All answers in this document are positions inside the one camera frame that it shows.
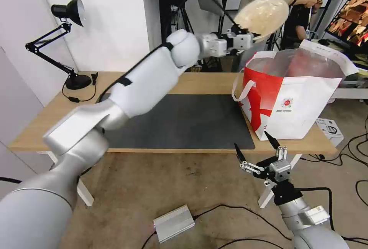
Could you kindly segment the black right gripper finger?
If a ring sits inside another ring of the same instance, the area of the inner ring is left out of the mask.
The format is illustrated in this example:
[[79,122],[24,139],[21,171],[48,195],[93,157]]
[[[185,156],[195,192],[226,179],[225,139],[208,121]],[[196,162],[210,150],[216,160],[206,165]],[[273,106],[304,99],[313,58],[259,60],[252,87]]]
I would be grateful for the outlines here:
[[252,174],[253,176],[266,176],[265,169],[263,167],[257,166],[246,161],[245,156],[243,155],[242,151],[240,150],[239,146],[234,143],[234,147],[236,150],[236,157],[239,161],[239,167],[243,171]]
[[288,148],[286,146],[281,146],[278,140],[271,136],[268,132],[265,131],[264,133],[271,146],[275,149],[278,160],[286,160],[288,155]]

